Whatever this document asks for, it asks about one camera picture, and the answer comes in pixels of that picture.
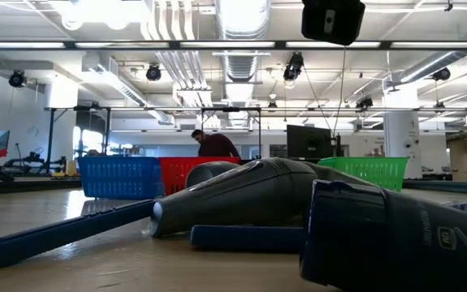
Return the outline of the black background station frame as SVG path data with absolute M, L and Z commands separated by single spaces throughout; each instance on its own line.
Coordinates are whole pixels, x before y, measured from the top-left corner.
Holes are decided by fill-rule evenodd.
M 51 152 L 53 148 L 54 140 L 54 124 L 55 122 L 63 116 L 67 111 L 105 111 L 105 134 L 104 134 L 104 150 L 107 149 L 109 143 L 109 134 L 111 132 L 111 114 L 114 111 L 117 112 L 132 112 L 132 111 L 155 111 L 155 112 L 199 112 L 201 116 L 201 125 L 204 125 L 204 114 L 208 111 L 213 112 L 223 112 L 223 113 L 234 113 L 245 111 L 247 113 L 256 112 L 257 113 L 257 122 L 262 122 L 262 109 L 260 107 L 102 107 L 102 106 L 75 106 L 68 108 L 52 108 L 45 107 L 46 111 L 49 111 L 49 136 L 48 136 L 48 146 L 47 146 L 47 155 L 46 155 L 46 171 L 50 171 L 51 165 Z

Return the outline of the silver ventilation duct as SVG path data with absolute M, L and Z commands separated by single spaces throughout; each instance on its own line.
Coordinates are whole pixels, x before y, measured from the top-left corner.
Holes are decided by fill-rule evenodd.
M 271 0 L 214 0 L 219 38 L 254 41 L 265 38 Z M 233 82 L 248 82 L 255 75 L 258 57 L 223 57 L 226 76 Z

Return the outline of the overhead beam with light strips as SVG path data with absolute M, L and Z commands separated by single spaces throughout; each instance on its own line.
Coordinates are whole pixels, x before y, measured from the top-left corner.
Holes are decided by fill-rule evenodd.
M 0 41 L 0 50 L 422 50 L 467 51 L 467 41 Z

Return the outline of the red plastic basket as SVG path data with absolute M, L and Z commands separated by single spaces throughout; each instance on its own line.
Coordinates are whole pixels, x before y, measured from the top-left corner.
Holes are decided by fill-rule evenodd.
M 186 178 L 197 165 L 213 161 L 227 161 L 239 165 L 239 157 L 159 157 L 165 196 L 181 191 L 186 185 Z

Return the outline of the black monitor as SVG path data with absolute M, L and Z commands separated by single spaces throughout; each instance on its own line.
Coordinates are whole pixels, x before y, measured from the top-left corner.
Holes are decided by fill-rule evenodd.
M 288 125 L 286 142 L 289 158 L 321 159 L 333 155 L 329 129 Z

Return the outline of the black aluminium table frame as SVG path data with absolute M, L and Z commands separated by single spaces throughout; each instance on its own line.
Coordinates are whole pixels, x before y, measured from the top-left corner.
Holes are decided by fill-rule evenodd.
M 0 194 L 25 191 L 48 191 L 57 189 L 81 188 L 78 179 L 46 179 L 46 180 L 16 180 L 14 182 L 0 182 Z M 467 182 L 453 182 L 441 180 L 405 180 L 403 189 L 424 191 L 458 192 L 467 194 Z

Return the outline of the green plastic basket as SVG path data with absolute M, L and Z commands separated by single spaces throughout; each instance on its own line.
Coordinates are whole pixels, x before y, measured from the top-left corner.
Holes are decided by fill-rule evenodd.
M 318 165 L 332 167 L 392 191 L 401 191 L 407 157 L 329 157 Z

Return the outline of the blue plastic basket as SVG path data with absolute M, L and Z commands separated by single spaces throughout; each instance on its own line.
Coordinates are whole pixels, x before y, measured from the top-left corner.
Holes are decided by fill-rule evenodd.
M 86 156 L 78 165 L 86 197 L 148 200 L 165 194 L 156 157 Z

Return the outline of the dark blue foreground vacuum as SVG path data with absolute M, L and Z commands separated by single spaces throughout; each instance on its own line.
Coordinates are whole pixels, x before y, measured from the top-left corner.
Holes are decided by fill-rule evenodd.
M 467 210 L 316 180 L 299 274 L 345 292 L 467 292 Z

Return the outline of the person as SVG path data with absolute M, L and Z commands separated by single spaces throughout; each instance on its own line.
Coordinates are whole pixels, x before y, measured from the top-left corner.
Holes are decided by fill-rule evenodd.
M 206 134 L 196 129 L 191 137 L 199 143 L 199 157 L 240 157 L 232 141 L 221 133 Z

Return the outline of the grey tapered travel bottle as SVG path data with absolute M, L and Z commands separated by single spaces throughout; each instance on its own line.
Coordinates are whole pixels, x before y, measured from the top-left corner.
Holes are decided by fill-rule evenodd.
M 153 206 L 150 235 L 160 238 L 195 225 L 272 225 L 304 217 L 316 179 L 373 185 L 306 161 L 251 161 L 158 200 Z

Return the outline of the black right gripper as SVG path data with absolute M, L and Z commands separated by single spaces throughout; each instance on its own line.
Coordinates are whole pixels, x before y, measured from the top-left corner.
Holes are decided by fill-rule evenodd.
M 366 5 L 360 0 L 302 0 L 306 39 L 351 45 L 359 36 Z

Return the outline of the white building column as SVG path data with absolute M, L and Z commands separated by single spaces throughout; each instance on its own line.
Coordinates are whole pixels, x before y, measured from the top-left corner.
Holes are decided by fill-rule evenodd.
M 404 178 L 422 177 L 418 93 L 416 89 L 392 89 L 383 95 L 385 155 L 406 157 Z

